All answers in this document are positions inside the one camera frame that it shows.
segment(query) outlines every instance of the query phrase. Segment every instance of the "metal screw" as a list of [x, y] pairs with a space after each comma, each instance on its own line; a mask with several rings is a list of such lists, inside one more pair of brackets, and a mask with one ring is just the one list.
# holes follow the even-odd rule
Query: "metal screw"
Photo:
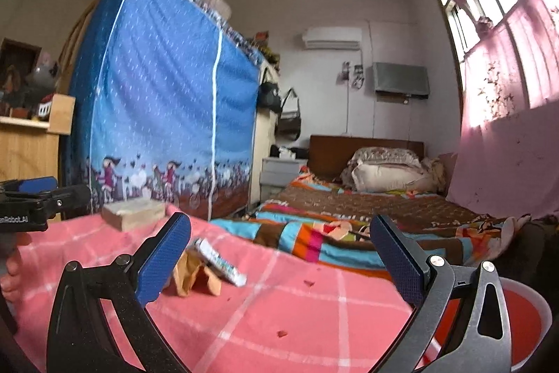
[[483, 261], [482, 267], [488, 272], [495, 271], [495, 264], [493, 264], [491, 261]]
[[429, 260], [431, 264], [435, 267], [443, 267], [444, 266], [444, 258], [438, 255], [431, 256]]
[[77, 268], [78, 268], [77, 261], [70, 261], [68, 264], [66, 264], [66, 270], [68, 272], [74, 272]]
[[117, 263], [119, 266], [126, 266], [126, 265], [130, 262], [131, 259], [132, 259], [132, 258], [130, 257], [130, 255], [127, 255], [127, 254], [118, 255], [118, 256], [116, 257], [116, 263]]

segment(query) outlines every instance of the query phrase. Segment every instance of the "crumpled paper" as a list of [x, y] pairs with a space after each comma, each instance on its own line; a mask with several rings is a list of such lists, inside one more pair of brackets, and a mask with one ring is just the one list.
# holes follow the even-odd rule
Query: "crumpled paper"
[[180, 297], [186, 297], [196, 285], [201, 291], [213, 296], [222, 292], [222, 281], [192, 251], [185, 250], [173, 269], [173, 282]]

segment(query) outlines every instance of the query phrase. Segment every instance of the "wooden cabinet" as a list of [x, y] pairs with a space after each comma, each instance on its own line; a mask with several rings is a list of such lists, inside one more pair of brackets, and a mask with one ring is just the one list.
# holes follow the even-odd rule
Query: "wooden cabinet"
[[59, 137], [70, 134], [74, 102], [55, 94], [48, 122], [0, 117], [0, 181], [59, 178]]

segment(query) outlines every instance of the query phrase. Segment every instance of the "blue wardrobe cover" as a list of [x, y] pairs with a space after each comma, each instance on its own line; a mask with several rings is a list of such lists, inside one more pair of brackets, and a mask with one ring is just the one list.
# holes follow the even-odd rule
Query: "blue wardrobe cover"
[[259, 70], [235, 34], [200, 0], [99, 1], [65, 154], [93, 211], [152, 197], [209, 218], [247, 203]]

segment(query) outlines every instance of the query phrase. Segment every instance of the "air conditioner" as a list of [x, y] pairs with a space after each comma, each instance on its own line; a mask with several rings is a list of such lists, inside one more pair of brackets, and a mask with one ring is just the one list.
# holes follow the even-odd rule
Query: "air conditioner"
[[303, 34], [307, 50], [352, 50], [361, 49], [361, 28], [310, 28]]

